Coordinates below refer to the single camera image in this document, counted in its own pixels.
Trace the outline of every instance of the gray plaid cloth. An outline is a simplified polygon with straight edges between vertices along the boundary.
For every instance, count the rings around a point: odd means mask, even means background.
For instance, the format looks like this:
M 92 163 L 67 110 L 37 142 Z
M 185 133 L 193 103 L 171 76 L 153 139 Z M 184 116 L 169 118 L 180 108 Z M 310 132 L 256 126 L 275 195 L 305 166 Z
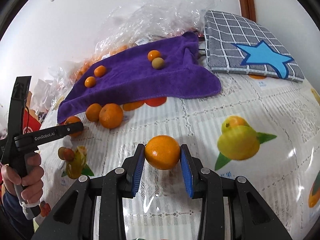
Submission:
M 278 77 L 270 65 L 241 66 L 247 54 L 232 43 L 255 46 L 264 40 L 275 52 L 291 57 L 271 32 L 246 18 L 220 11 L 207 11 L 204 20 L 207 64 L 212 72 Z M 289 70 L 287 79 L 300 82 L 304 80 L 295 61 L 286 65 Z

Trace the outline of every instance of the purple cloth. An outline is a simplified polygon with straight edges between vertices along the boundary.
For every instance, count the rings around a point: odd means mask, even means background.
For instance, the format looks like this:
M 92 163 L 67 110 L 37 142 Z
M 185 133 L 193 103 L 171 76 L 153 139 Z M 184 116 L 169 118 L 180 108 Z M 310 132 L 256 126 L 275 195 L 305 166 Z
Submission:
M 147 58 L 153 49 L 159 50 L 165 60 L 162 70 L 154 69 Z M 197 63 L 198 50 L 198 37 L 185 33 L 127 49 L 93 64 L 61 103 L 58 123 L 94 103 L 122 105 L 158 97 L 203 98 L 219 93 L 219 79 Z M 107 73 L 96 78 L 93 88 L 86 88 L 84 81 L 94 76 L 100 65 L 107 68 Z

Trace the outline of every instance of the finger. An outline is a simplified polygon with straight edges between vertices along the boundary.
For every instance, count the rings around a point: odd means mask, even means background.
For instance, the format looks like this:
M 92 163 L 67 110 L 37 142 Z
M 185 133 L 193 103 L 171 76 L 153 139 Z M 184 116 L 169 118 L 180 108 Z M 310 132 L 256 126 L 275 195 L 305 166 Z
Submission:
M 27 160 L 28 165 L 30 166 L 40 166 L 41 165 L 41 156 L 40 154 L 36 154 L 32 157 L 29 157 Z
M 34 194 L 31 198 L 27 199 L 28 203 L 36 203 L 38 200 L 40 200 L 40 198 L 42 197 L 43 194 L 43 190 L 41 189 L 39 192 L 37 192 L 36 194 Z
M 1 175 L 7 190 L 11 195 L 16 196 L 13 184 L 19 185 L 21 183 L 20 176 L 9 166 L 2 166 Z
M 37 181 L 39 181 L 42 176 L 44 175 L 44 170 L 40 166 L 36 166 L 33 168 L 33 170 L 25 177 L 22 178 L 22 185 L 23 186 L 29 186 L 32 184 L 35 184 Z
M 43 188 L 42 180 L 37 181 L 33 185 L 27 187 L 24 191 L 21 192 L 21 197 L 24 200 L 29 200 L 32 198 L 36 193 L 38 193 Z

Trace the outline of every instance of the green leaf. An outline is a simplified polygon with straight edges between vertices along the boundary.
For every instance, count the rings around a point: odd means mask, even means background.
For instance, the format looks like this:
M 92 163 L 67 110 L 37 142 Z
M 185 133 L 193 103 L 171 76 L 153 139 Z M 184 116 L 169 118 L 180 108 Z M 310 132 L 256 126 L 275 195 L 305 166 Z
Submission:
M 269 134 L 269 133 L 258 132 L 257 134 L 258 134 L 258 140 L 259 140 L 260 144 L 277 138 L 276 135 Z
M 64 176 L 66 176 L 66 175 L 67 175 L 66 170 L 64 170 L 64 171 L 62 172 L 62 174 L 61 174 L 61 177 L 64 177 Z
M 90 167 L 86 164 L 82 169 L 81 175 L 94 176 L 94 173 L 92 172 Z
M 319 190 L 320 188 L 320 171 L 318 172 L 318 175 L 315 179 L 315 182 L 313 183 L 313 190 L 312 190 L 312 195 L 314 196 L 317 191 Z
M 223 166 L 229 163 L 231 159 L 225 157 L 223 154 L 219 153 L 218 159 L 216 161 L 216 165 L 214 166 L 214 170 L 220 170 Z

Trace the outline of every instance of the person's arm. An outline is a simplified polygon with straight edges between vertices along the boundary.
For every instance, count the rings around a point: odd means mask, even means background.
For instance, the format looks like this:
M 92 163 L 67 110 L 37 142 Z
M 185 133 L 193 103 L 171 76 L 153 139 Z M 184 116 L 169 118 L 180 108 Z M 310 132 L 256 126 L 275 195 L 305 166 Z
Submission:
M 34 166 L 34 168 L 29 175 L 22 179 L 11 167 L 3 166 L 1 168 L 1 174 L 6 188 L 2 198 L 2 209 L 14 229 L 23 239 L 27 240 L 31 239 L 34 233 L 33 221 L 26 219 L 13 184 L 27 186 L 27 188 L 22 191 L 21 197 L 27 200 L 28 203 L 35 203 L 43 194 L 43 182 L 41 178 L 44 175 L 44 170 L 40 167 L 41 157 L 39 154 L 30 157 L 28 164 Z

